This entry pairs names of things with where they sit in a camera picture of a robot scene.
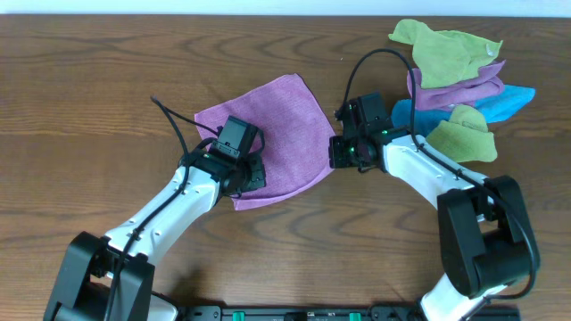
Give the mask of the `purple microfiber cloth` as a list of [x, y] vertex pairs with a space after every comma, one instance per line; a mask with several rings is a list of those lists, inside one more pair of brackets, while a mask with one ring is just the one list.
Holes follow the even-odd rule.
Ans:
[[267, 185], [234, 200], [236, 210], [281, 202], [319, 183], [332, 172], [329, 138], [334, 135], [315, 96], [297, 74], [286, 74], [233, 100], [195, 114], [209, 128], [233, 116], [263, 131], [261, 154]]

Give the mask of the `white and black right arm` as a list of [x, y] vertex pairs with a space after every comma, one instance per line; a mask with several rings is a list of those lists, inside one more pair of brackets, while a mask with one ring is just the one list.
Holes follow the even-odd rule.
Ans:
[[493, 301], [532, 290], [540, 255], [515, 179], [463, 168], [406, 128], [351, 129], [330, 138], [328, 153], [331, 168], [380, 169], [435, 207], [444, 274], [418, 317], [472, 320]]

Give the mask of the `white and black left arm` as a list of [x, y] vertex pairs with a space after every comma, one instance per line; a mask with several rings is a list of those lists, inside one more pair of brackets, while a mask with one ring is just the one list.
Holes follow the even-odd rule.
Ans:
[[155, 269], [177, 239], [227, 195], [266, 185], [260, 152], [194, 149], [137, 214], [102, 237], [69, 244], [46, 320], [177, 320], [175, 303], [153, 292]]

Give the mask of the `green cloth near pile front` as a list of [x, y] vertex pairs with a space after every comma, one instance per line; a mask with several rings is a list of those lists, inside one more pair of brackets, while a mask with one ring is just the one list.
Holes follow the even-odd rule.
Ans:
[[498, 157], [494, 134], [484, 115], [468, 105], [457, 106], [450, 119], [442, 120], [426, 141], [457, 163], [492, 162]]

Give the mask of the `purple cloth in pile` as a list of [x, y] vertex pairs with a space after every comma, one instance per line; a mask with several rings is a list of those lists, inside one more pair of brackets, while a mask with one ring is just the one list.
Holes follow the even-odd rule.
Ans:
[[415, 82], [410, 75], [407, 76], [407, 88], [412, 95], [412, 88], [416, 88], [416, 109], [418, 111], [443, 110], [452, 111], [457, 105], [464, 104], [474, 107], [476, 101], [501, 94], [505, 86], [498, 77], [505, 61], [494, 61], [478, 70], [478, 76], [459, 83], [423, 89], [420, 86], [422, 74], [420, 69], [414, 69]]

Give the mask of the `green cloth at pile top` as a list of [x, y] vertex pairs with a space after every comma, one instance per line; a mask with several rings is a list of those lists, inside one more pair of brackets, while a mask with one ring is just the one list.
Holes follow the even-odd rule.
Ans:
[[503, 45], [457, 30], [430, 29], [413, 19], [399, 21], [389, 39], [412, 46], [412, 58], [421, 71], [424, 89], [454, 85], [476, 78], [479, 69], [492, 63]]

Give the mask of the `blue microfiber cloth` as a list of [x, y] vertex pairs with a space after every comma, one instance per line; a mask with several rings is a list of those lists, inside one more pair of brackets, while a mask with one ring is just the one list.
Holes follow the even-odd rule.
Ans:
[[[535, 89], [531, 87], [506, 85], [501, 94], [476, 101], [475, 108], [484, 115], [487, 123], [502, 122], [530, 103], [535, 93]], [[396, 128], [410, 124], [410, 106], [410, 99], [400, 100], [394, 105], [391, 119]], [[448, 121], [450, 118], [450, 111], [416, 111], [415, 130], [422, 136], [428, 136], [441, 121]]]

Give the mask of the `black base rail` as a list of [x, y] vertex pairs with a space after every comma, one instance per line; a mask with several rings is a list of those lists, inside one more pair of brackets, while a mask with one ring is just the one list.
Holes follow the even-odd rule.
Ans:
[[412, 306], [377, 305], [367, 309], [222, 308], [194, 306], [179, 310], [184, 321], [420, 321], [426, 318]]

